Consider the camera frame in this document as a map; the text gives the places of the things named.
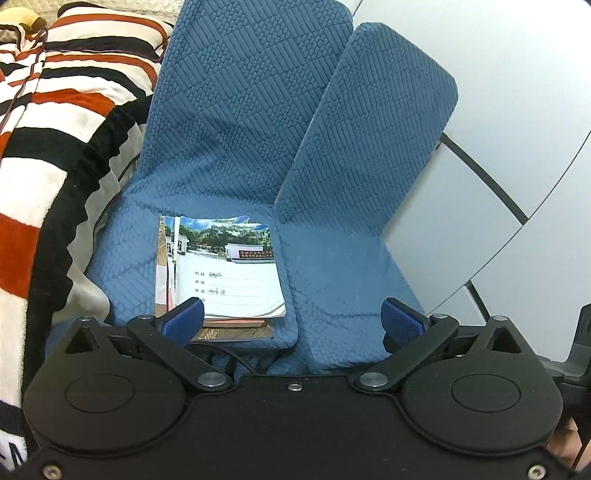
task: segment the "chair seat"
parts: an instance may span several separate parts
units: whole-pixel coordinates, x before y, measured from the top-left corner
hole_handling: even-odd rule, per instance
[[[380,238],[302,225],[281,225],[279,234],[298,319],[294,365],[319,374],[388,356],[384,298],[421,307]]]

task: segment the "white wall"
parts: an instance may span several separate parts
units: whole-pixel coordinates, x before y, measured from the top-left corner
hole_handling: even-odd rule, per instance
[[[439,305],[429,316],[434,313],[447,313],[454,317],[460,325],[485,325],[486,320],[480,313],[474,298],[466,287],[460,288],[443,304]]]
[[[363,0],[439,62],[459,100],[446,134],[527,216],[591,130],[591,8],[584,0]]]
[[[425,312],[461,288],[521,224],[440,145],[384,230],[384,243]]]
[[[539,355],[562,362],[591,303],[591,140],[540,209],[472,283]]]

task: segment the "chair backrest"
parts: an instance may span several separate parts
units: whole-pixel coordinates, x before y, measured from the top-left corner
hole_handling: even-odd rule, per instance
[[[281,222],[380,234],[457,102],[451,75],[383,24],[360,25],[275,201]]]
[[[139,176],[272,204],[351,35],[333,0],[187,0],[154,93]]]

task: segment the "circular plate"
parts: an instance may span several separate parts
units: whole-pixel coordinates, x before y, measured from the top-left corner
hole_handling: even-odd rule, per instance
[[[25,395],[27,421],[50,442],[78,452],[120,452],[156,438],[183,411],[185,390],[165,368],[123,356],[74,356],[61,372],[34,380]]]

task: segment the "skin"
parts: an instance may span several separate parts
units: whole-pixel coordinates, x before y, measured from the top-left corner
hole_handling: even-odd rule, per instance
[[[577,454],[582,447],[579,432],[574,420],[570,420],[565,428],[554,432],[548,442],[548,450],[555,454],[565,465],[573,466]],[[585,447],[585,451],[577,465],[576,470],[582,470],[591,461],[591,442]]]

